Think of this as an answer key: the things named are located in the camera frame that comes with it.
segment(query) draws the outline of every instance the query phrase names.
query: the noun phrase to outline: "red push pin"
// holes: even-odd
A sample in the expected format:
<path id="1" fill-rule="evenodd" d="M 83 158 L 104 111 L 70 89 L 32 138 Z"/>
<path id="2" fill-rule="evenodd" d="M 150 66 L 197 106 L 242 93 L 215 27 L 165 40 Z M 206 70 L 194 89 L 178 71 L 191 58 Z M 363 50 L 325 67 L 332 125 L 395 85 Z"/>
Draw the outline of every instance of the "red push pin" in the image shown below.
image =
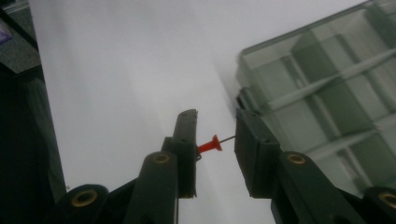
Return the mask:
<path id="1" fill-rule="evenodd" d="M 205 144 L 201 145 L 200 147 L 198 147 L 198 151 L 200 153 L 206 152 L 211 149 L 217 149 L 218 151 L 222 151 L 220 143 L 223 143 L 223 142 L 228 141 L 233 138 L 235 138 L 235 136 L 232 136 L 232 137 L 229 137 L 229 138 L 219 141 L 218 136 L 214 135 L 212 138 L 212 141 L 205 143 Z"/>

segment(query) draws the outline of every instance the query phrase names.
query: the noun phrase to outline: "white tabletop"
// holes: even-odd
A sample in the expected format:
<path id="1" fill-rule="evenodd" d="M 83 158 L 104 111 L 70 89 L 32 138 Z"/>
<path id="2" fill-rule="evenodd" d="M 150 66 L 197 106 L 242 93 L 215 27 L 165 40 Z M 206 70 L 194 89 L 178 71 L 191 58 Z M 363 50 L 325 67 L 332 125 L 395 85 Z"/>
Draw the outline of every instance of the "white tabletop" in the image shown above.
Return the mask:
<path id="1" fill-rule="evenodd" d="M 361 0 L 31 0 L 66 185 L 113 190 L 195 108 L 197 144 L 232 136 L 237 54 Z M 274 223 L 233 154 L 203 154 L 179 223 Z"/>

